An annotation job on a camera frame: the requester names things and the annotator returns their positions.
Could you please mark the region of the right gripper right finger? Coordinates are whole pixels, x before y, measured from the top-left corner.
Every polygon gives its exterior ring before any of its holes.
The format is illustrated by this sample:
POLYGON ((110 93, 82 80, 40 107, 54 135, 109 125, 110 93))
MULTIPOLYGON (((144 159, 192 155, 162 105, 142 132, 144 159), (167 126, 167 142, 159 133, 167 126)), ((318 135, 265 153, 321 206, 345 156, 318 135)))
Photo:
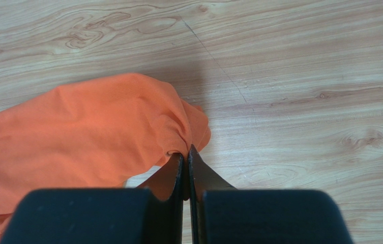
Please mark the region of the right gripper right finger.
POLYGON ((188 154, 194 243, 352 243, 339 207, 318 190, 239 190, 188 154))

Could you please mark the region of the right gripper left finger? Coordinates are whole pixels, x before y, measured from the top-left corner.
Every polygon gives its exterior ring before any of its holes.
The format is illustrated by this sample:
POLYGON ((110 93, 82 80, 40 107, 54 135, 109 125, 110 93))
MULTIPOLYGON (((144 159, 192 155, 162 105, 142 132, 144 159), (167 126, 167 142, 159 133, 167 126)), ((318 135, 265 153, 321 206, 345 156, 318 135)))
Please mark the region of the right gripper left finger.
POLYGON ((32 191, 1 243, 180 243, 183 164, 174 154, 135 188, 32 191))

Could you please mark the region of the orange t shirt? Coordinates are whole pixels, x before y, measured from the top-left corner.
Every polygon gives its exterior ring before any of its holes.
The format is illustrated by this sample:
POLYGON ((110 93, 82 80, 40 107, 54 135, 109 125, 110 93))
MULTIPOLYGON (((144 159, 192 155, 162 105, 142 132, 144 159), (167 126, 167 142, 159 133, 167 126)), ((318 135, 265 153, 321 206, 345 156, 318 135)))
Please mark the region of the orange t shirt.
POLYGON ((0 238, 39 188, 121 187, 210 141, 209 119, 138 73, 65 84, 0 112, 0 238))

